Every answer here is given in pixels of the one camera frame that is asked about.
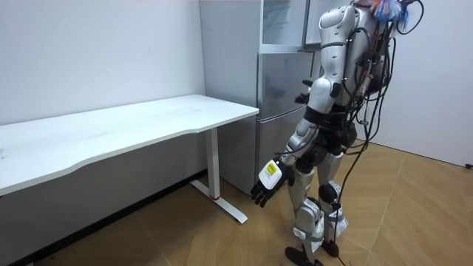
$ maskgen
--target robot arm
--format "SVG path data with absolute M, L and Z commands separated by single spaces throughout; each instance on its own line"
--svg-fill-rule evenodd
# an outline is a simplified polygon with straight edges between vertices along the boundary
M 293 183 L 292 165 L 312 147 L 321 124 L 342 90 L 347 39 L 355 27 L 355 8 L 346 6 L 326 12 L 319 27 L 324 74 L 313 82 L 304 118 L 287 142 L 285 152 L 270 160 L 259 173 L 259 181 L 251 190 L 251 196 L 261 207 L 287 180 L 290 185 Z

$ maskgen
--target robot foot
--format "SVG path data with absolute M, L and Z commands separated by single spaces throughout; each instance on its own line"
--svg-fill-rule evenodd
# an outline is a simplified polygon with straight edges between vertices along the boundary
M 314 263 L 309 262 L 305 252 L 297 250 L 292 247 L 287 247 L 285 250 L 286 257 L 297 266 L 324 266 L 318 259 Z
M 327 252 L 327 254 L 329 254 L 333 258 L 338 257 L 338 245 L 334 241 L 327 242 L 326 240 L 324 240 L 322 242 L 322 248 L 325 250 L 325 252 Z

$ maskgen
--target baseboard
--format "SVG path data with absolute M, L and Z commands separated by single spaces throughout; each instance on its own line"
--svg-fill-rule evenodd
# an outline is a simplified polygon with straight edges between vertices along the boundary
M 14 263 L 9 264 L 8 266 L 25 266 L 28 265 L 31 262 L 38 262 L 44 258 L 47 258 L 48 256 L 53 255 L 54 253 L 60 251 L 61 249 L 67 247 L 68 245 L 71 245 L 74 242 L 77 242 L 84 237 L 90 235 L 91 233 L 94 233 L 101 228 L 106 227 L 107 225 L 112 224 L 113 222 L 118 221 L 121 218 L 124 218 L 127 215 L 132 214 L 136 210 L 141 209 L 142 207 L 155 202 L 156 200 L 164 197 L 167 194 L 170 194 L 173 191 L 176 191 L 179 188 L 182 188 L 183 186 L 189 184 L 192 180 L 196 180 L 200 177 L 203 177 L 207 174 L 207 169 L 202 170 L 196 174 L 191 175 L 190 177 L 185 178 L 182 181 L 179 181 L 178 183 L 175 183 L 171 185 L 168 188 L 164 188 L 162 191 L 159 191 L 155 194 L 152 194 L 151 196 L 140 200 L 139 202 L 136 202 L 128 207 L 125 207 L 119 211 L 117 211 L 114 214 L 111 214 L 103 219 L 101 219 L 98 222 L 94 222 L 93 224 L 80 229 L 79 231 L 70 234 L 69 236 L 64 237 L 63 239 L 60 239 L 51 245 L 48 245 L 40 250 L 37 250 L 34 253 L 31 253 L 28 256 L 25 256 L 22 259 L 17 260 Z
M 398 148 L 391 147 L 391 146 L 388 146 L 388 145 L 385 145 L 385 144 L 380 144 L 380 143 L 376 143 L 376 142 L 373 142 L 373 141 L 370 141 L 370 143 L 373 143 L 373 144 L 376 144 L 376 145 L 380 145 L 380 146 L 383 146 L 383 147 L 386 147 L 386 148 L 394 149 L 394 150 L 397 150 L 397 151 L 406 152 L 406 153 L 408 153 L 408 154 L 417 155 L 417 156 L 424 157 L 424 158 L 427 158 L 427 159 L 437 160 L 437 161 L 442 162 L 442 163 L 448 163 L 448 164 L 451 164 L 451 165 L 453 165 L 453 166 L 460 166 L 460 167 L 468 168 L 466 165 L 461 166 L 461 165 L 458 165 L 458 164 L 456 164 L 456 163 L 450 163 L 450 162 L 447 162 L 447 161 L 444 161 L 444 160 L 440 160 L 440 159 L 435 159 L 435 158 L 432 158 L 432 157 L 428 157 L 428 156 L 426 156 L 426 155 L 416 154 L 416 153 L 414 153 L 414 152 L 405 151 L 405 150 L 403 150 L 403 149 L 398 149 Z

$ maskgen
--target desk leg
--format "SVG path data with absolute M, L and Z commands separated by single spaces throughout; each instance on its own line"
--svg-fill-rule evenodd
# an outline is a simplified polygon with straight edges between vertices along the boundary
M 210 129 L 205 132 L 207 143 L 207 168 L 208 168 L 208 188 L 198 180 L 191 184 L 211 198 L 216 204 L 226 210 L 239 223 L 243 224 L 248 219 L 241 211 L 220 197 L 220 173 L 219 173 L 219 151 L 217 142 L 217 129 Z

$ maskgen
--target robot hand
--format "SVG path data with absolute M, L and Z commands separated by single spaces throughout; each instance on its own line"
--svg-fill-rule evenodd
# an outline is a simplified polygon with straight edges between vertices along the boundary
M 313 85 L 313 81 L 311 79 L 308 79 L 308 80 L 303 80 L 302 83 L 304 85 L 307 85 L 309 89 L 307 90 L 307 93 L 301 93 L 299 96 L 297 96 L 296 99 L 294 100 L 294 103 L 308 104 L 309 98 L 310 98 L 310 88 Z
M 293 185 L 292 170 L 292 167 L 283 164 L 279 157 L 270 160 L 259 173 L 259 180 L 251 189 L 251 199 L 255 201 L 255 204 L 263 208 L 286 181 L 289 185 Z

